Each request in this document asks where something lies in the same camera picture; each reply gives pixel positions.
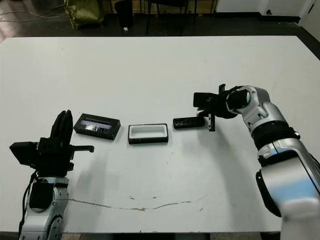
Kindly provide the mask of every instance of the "wall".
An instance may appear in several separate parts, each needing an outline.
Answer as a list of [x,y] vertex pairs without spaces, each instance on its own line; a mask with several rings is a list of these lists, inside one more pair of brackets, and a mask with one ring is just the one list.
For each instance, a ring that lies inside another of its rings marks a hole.
[[258,12],[261,0],[218,0],[218,13]]
[[266,15],[271,10],[272,16],[299,16],[306,2],[310,0],[263,0],[259,11]]
[[311,12],[301,19],[301,21],[299,22],[299,25],[302,26],[305,30],[307,30],[315,39],[317,39],[320,42],[319,23],[320,23],[320,0],[317,0],[314,3],[314,6]]

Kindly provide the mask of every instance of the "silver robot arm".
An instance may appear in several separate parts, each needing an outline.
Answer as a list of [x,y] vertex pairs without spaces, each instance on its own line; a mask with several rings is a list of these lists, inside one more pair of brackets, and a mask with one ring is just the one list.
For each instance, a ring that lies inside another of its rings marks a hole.
[[289,127],[266,90],[219,87],[219,94],[195,93],[194,107],[208,116],[214,131],[215,116],[242,115],[258,149],[261,170],[256,181],[267,209],[282,218],[282,240],[320,239],[320,166]]
[[42,137],[36,143],[15,142],[9,147],[20,164],[35,169],[23,195],[20,240],[61,238],[69,198],[66,175],[74,168],[70,160],[76,151],[93,153],[95,149],[90,145],[70,145],[72,131],[72,114],[70,110],[62,111],[52,126],[50,137]]

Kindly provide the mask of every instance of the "black cable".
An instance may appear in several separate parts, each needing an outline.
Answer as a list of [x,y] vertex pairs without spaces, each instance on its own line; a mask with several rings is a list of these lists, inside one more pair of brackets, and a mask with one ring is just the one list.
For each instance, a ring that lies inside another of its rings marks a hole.
[[26,187],[26,189],[24,191],[24,194],[23,194],[23,198],[22,198],[22,218],[21,218],[21,221],[19,222],[18,240],[20,239],[22,226],[25,224],[25,215],[26,215],[26,212],[27,212],[26,197],[29,196],[31,185],[32,185],[34,179],[37,178],[37,172],[38,172],[38,170],[35,170],[34,173],[31,174],[29,184]]

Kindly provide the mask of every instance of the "bag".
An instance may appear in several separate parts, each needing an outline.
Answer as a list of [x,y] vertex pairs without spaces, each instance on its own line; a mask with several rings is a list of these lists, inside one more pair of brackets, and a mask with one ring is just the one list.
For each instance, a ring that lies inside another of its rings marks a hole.
[[86,24],[102,24],[104,20],[103,0],[64,0],[64,9],[72,27],[78,29]]

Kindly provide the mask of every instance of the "black rectangular object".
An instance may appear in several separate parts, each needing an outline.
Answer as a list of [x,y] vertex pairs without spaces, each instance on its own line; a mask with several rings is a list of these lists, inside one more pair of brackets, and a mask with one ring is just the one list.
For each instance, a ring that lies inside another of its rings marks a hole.
[[175,129],[196,128],[203,127],[204,125],[205,120],[202,116],[182,117],[173,119],[173,127]]
[[73,129],[77,134],[114,140],[120,126],[118,119],[82,113]]
[[129,125],[129,144],[167,143],[169,140],[166,123]]

